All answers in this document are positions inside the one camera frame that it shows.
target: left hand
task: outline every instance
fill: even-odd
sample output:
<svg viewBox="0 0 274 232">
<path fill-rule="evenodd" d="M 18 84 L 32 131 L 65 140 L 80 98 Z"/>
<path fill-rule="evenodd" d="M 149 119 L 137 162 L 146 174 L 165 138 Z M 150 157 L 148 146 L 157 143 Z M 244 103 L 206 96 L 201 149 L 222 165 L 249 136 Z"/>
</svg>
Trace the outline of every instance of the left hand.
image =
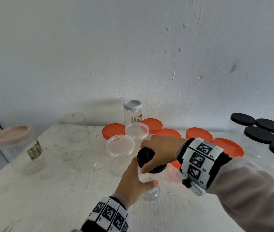
<svg viewBox="0 0 274 232">
<path fill-rule="evenodd" d="M 116 189 L 116 193 L 123 195 L 128 201 L 128 207 L 133 205 L 141 195 L 159 185 L 159 181 L 141 182 L 138 178 L 137 156 L 123 173 L 122 179 Z"/>
</svg>

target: table surface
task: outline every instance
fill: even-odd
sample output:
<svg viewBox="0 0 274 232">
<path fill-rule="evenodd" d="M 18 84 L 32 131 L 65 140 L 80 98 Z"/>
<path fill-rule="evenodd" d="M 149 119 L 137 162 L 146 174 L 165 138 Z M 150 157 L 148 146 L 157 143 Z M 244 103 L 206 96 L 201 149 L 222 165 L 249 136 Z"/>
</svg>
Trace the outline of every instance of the table surface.
<svg viewBox="0 0 274 232">
<path fill-rule="evenodd" d="M 10 164 L 0 171 L 0 232 L 63 231 L 79 229 L 97 201 L 111 195 L 120 177 L 112 175 L 113 160 L 106 152 L 103 127 L 89 126 L 87 140 L 70 143 L 63 125 L 53 125 L 38 139 L 44 149 L 46 165 L 38 173 L 23 176 Z M 185 138 L 185 131 L 179 131 Z M 211 132 L 213 138 L 226 137 Z M 81 150 L 100 152 L 95 168 L 82 171 L 75 167 L 74 156 Z M 175 176 L 168 164 L 160 175 L 161 194 L 156 201 L 142 199 L 131 206 L 129 231 L 243 231 L 223 210 L 215 195 L 196 196 Z"/>
</svg>

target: jar label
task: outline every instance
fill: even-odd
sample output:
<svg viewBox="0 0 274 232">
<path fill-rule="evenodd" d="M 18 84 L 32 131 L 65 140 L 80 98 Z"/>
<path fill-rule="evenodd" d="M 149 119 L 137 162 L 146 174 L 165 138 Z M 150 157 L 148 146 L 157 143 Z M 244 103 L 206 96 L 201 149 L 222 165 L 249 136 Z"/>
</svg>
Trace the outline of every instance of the jar label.
<svg viewBox="0 0 274 232">
<path fill-rule="evenodd" d="M 142 121 L 142 114 L 140 116 L 132 116 L 132 123 L 141 122 Z"/>
<path fill-rule="evenodd" d="M 34 146 L 28 149 L 27 152 L 32 161 L 36 160 L 42 153 L 42 147 L 39 141 L 37 140 Z"/>
</svg>

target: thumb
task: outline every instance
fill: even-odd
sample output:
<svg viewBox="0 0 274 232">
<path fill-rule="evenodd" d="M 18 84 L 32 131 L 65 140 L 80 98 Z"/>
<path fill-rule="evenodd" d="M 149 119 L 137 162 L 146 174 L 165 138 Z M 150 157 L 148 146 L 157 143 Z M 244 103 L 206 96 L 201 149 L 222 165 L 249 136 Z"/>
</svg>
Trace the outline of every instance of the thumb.
<svg viewBox="0 0 274 232">
<path fill-rule="evenodd" d="M 146 192 L 146 191 L 152 190 L 153 188 L 157 187 L 158 185 L 159 185 L 159 181 L 157 181 L 157 180 L 142 183 L 143 191 Z"/>
<path fill-rule="evenodd" d="M 150 172 L 152 169 L 154 169 L 155 167 L 157 167 L 157 165 L 155 164 L 155 160 L 154 158 L 151 159 L 149 162 L 147 162 L 146 164 L 144 164 L 140 170 L 140 172 L 142 174 L 148 173 Z"/>
</svg>

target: gray sleeve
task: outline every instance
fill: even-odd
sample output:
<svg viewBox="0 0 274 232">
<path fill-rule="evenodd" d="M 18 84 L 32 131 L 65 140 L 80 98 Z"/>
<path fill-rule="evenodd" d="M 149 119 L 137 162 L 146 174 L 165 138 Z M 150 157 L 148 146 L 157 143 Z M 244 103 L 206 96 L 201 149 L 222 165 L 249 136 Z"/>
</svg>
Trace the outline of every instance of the gray sleeve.
<svg viewBox="0 0 274 232">
<path fill-rule="evenodd" d="M 238 157 L 223 165 L 207 193 L 246 232 L 274 232 L 274 177 L 250 161 Z"/>
</svg>

